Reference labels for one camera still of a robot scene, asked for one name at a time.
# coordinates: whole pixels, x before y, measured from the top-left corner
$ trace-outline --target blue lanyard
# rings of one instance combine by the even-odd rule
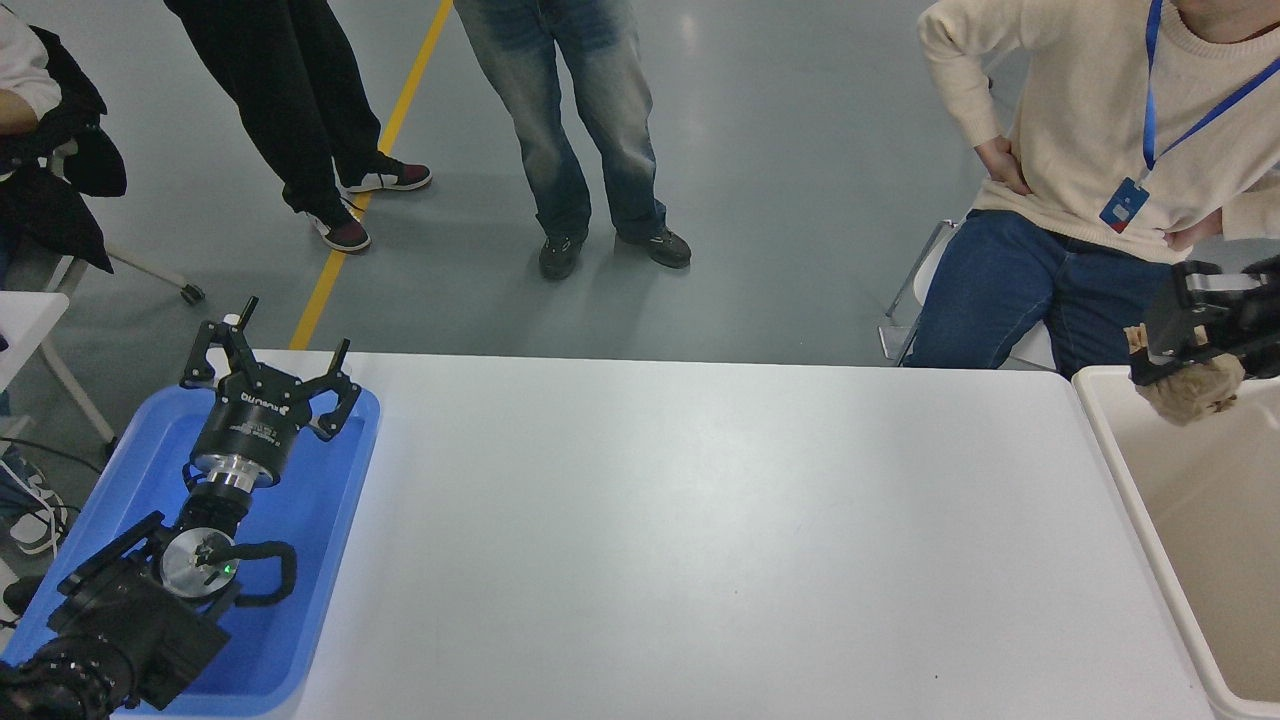
[[[1160,10],[1164,5],[1164,0],[1151,0],[1151,14],[1147,15],[1147,118],[1142,126],[1142,156],[1147,160],[1147,170],[1152,170],[1156,167],[1156,160],[1164,158],[1166,152],[1178,147],[1184,140],[1196,135],[1204,126],[1210,124],[1219,115],[1230,110],[1236,102],[1244,99],[1245,95],[1253,92],[1260,85],[1267,81],[1271,76],[1280,72],[1280,58],[1276,58],[1274,63],[1266,67],[1261,73],[1253,76],[1253,79],[1242,85],[1235,92],[1229,95],[1226,100],[1219,102],[1207,115],[1201,118],[1198,123],[1192,126],[1192,129],[1187,131],[1181,137],[1174,141],[1172,145],[1165,149],[1165,152],[1156,155],[1156,94],[1151,88],[1151,73],[1156,67],[1156,37],[1160,33]]]

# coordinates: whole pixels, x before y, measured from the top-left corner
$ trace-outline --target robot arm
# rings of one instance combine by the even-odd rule
[[[1172,265],[1144,323],[1147,347],[1129,356],[1135,384],[1222,354],[1240,359],[1245,378],[1280,375],[1280,256],[1239,274],[1211,263]]]
[[[361,389],[342,372],[349,343],[329,370],[302,380],[259,363],[243,329],[257,299],[234,322],[204,323],[183,387],[210,387],[207,351],[227,354],[214,407],[184,468],[188,496],[172,527],[151,512],[58,585],[67,601],[49,618],[58,637],[17,667],[0,662],[4,720],[102,720],[146,701],[157,710],[200,675],[230,635],[218,625],[230,607],[274,605],[292,592],[297,555],[283,542],[237,544],[256,488],[280,480],[303,427],[338,434]],[[312,419],[310,401],[333,392],[337,407]],[[242,594],[242,561],[280,560],[280,585]]]

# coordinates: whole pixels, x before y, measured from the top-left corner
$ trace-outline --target id badge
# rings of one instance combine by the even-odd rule
[[[1107,200],[1107,206],[1103,208],[1102,213],[1098,215],[1102,222],[1111,225],[1111,229],[1117,233],[1124,232],[1129,227],[1129,220],[1142,210],[1143,204],[1151,193],[1143,190],[1133,178],[1125,178],[1120,183],[1120,188],[1116,193]]]

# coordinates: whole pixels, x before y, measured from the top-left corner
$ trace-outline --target white sweater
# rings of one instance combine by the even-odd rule
[[[8,8],[0,6],[0,90],[22,97],[36,118],[44,118],[63,101],[63,91],[45,68],[45,44]]]
[[[1222,209],[1224,237],[1280,238],[1280,76],[1156,163],[1151,199],[1123,234],[1098,214],[1125,177],[1146,170],[1148,0],[942,0],[920,17],[942,100],[970,145],[1004,131],[980,55],[1024,47],[1030,70],[1009,137],[1033,195],[986,181],[974,208],[1012,210],[1037,225],[1158,263],[1189,251],[1165,243]],[[1151,86],[1157,155],[1224,97],[1280,56],[1280,29],[1231,45],[1193,35],[1165,0]]]

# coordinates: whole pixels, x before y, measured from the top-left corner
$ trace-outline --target sneaker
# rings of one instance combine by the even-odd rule
[[[644,247],[649,251],[650,260],[668,268],[687,268],[690,259],[694,256],[694,251],[689,249],[685,238],[671,232],[668,228],[662,228],[662,233],[658,237],[645,240],[627,240],[621,234],[616,237],[627,245]]]
[[[342,202],[334,202],[315,213],[306,213],[324,243],[338,252],[358,252],[372,243],[365,225]]]
[[[417,190],[431,183],[431,170],[426,165],[406,165],[394,158],[388,158],[381,152],[374,160],[374,167],[369,168],[365,177],[355,184],[343,184],[342,188],[349,193],[369,192],[370,190]]]
[[[543,277],[549,281],[562,281],[573,272],[577,265],[577,255],[582,252],[585,237],[577,240],[571,237],[548,237],[543,243],[541,252],[538,254],[538,266]]]

